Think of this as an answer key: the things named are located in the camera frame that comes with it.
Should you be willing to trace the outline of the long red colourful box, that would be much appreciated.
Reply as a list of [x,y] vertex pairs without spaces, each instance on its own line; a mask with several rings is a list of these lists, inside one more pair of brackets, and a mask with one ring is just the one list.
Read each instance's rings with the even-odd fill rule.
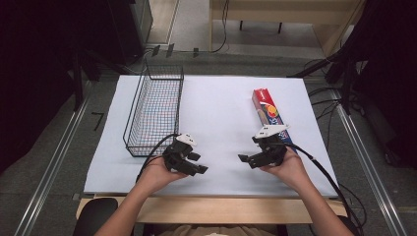
[[258,112],[263,127],[255,135],[256,140],[276,136],[284,143],[291,144],[292,140],[287,131],[289,128],[279,114],[272,97],[267,88],[256,88],[253,90],[252,101]]

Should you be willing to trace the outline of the person's left hand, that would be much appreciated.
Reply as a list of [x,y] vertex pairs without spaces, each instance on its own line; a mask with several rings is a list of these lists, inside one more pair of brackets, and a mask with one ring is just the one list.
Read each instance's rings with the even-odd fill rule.
[[150,196],[170,183],[186,177],[187,175],[181,172],[169,171],[162,157],[153,157],[147,163],[135,188],[143,195]]

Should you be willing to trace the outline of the white table sheet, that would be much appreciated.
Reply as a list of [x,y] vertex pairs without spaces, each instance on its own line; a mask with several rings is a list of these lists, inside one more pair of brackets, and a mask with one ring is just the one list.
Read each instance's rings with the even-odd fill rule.
[[[104,130],[89,167],[87,193],[125,194],[131,190],[142,160],[125,148],[123,133],[139,79],[119,79]],[[197,142],[195,151],[205,174],[176,181],[163,189],[169,196],[292,197],[294,191],[277,178],[242,162],[238,154],[255,154],[253,136],[262,123],[252,101],[254,89],[268,89],[292,142],[320,193],[335,195],[336,178],[305,84],[300,79],[186,76],[179,130]]]

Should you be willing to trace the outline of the wooden table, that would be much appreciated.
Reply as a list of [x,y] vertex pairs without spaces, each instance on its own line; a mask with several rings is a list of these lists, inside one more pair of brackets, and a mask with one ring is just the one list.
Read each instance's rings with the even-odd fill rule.
[[190,224],[305,224],[301,200],[280,198],[150,197],[137,221]]

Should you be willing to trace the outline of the person's right hand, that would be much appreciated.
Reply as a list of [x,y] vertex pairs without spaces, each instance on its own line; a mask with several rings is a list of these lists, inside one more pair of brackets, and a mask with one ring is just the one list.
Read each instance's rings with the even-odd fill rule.
[[287,149],[279,166],[266,165],[261,170],[276,176],[298,194],[313,187],[301,157],[291,148]]

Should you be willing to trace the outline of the light wooden bench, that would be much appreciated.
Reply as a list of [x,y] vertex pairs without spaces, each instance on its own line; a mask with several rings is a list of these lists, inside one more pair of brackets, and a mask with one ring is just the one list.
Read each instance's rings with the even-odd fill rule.
[[[208,47],[212,21],[222,19],[226,0],[208,0]],[[227,19],[311,24],[325,56],[336,51],[347,29],[361,17],[367,0],[229,0]]]

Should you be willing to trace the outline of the metal floor rail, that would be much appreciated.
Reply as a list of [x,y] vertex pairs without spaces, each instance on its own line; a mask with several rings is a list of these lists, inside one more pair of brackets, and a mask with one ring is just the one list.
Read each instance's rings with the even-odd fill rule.
[[337,106],[337,113],[356,152],[366,179],[374,194],[376,202],[378,203],[380,212],[386,221],[390,235],[408,236],[408,232],[400,219],[397,209],[372,162],[371,156],[369,155],[351,116],[344,111],[341,105]]
[[30,236],[30,233],[37,221],[37,218],[44,206],[53,182],[59,172],[59,169],[66,156],[67,150],[74,138],[77,128],[85,114],[86,108],[89,104],[90,94],[86,95],[80,108],[75,111],[69,123],[67,124],[59,143],[53,152],[53,155],[40,179],[33,195],[30,197],[29,205],[14,233],[14,236]]

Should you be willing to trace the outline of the dark cabinet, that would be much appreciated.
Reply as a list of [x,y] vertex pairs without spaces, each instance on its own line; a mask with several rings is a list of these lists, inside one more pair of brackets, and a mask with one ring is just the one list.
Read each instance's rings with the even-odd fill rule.
[[121,55],[121,64],[130,64],[145,54],[153,23],[149,0],[107,0],[111,10]]

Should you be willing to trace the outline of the black metal stand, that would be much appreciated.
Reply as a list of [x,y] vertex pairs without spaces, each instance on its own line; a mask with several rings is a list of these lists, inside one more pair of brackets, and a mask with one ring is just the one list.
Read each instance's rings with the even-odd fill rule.
[[307,67],[301,72],[293,75],[289,75],[289,78],[305,78],[308,75],[322,69],[330,64],[325,80],[328,84],[335,84],[339,79],[342,79],[341,85],[341,100],[340,104],[347,115],[351,114],[350,111],[350,93],[353,80],[357,76],[356,61],[352,56],[349,56],[348,52],[343,49],[333,53],[325,59],[320,59],[317,63],[310,67]]
[[72,63],[75,111],[78,111],[81,108],[82,103],[85,100],[82,73],[85,73],[90,81],[98,81],[100,74],[99,69],[96,66],[97,63],[108,67],[110,70],[119,75],[131,75],[131,72],[126,67],[113,63],[92,50],[74,49],[72,54]]

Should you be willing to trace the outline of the black chair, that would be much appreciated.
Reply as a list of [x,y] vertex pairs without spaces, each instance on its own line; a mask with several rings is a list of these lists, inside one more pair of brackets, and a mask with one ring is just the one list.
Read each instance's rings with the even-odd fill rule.
[[111,198],[89,201],[82,209],[73,236],[93,236],[118,208],[118,202]]

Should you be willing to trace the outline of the black wire basket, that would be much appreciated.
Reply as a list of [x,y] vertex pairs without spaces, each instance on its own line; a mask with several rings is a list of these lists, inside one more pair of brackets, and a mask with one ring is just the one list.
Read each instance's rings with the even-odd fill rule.
[[144,66],[123,134],[131,156],[161,155],[173,142],[179,133],[183,83],[182,66]]

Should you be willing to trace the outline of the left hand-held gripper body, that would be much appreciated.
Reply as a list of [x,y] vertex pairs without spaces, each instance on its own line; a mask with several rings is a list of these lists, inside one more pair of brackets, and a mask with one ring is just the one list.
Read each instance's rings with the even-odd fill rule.
[[181,134],[174,138],[173,143],[163,152],[166,168],[176,170],[185,174],[185,164],[192,163],[194,160],[188,159],[188,155],[193,152],[193,146],[197,142],[190,134]]

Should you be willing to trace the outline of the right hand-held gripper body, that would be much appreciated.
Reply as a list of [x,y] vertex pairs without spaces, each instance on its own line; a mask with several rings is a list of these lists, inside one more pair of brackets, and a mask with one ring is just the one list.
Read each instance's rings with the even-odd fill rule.
[[253,137],[253,141],[261,148],[261,152],[251,157],[262,166],[274,164],[279,166],[287,152],[287,148],[279,134],[286,131],[288,125],[263,125],[260,131]]

